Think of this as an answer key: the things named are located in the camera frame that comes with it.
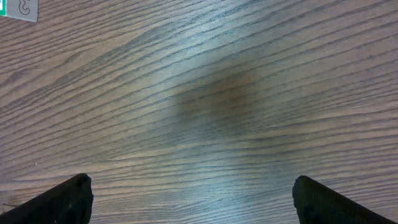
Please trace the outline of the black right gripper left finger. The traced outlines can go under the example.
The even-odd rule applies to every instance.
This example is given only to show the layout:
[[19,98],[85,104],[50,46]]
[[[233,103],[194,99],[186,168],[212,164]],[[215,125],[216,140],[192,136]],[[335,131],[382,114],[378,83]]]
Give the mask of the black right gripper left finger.
[[1,215],[1,224],[88,224],[93,206],[91,179],[78,174]]

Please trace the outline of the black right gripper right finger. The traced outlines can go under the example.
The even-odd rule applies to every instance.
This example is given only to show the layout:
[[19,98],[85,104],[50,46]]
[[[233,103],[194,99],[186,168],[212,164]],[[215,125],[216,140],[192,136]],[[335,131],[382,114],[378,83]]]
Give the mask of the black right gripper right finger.
[[292,196],[300,224],[397,224],[305,175]]

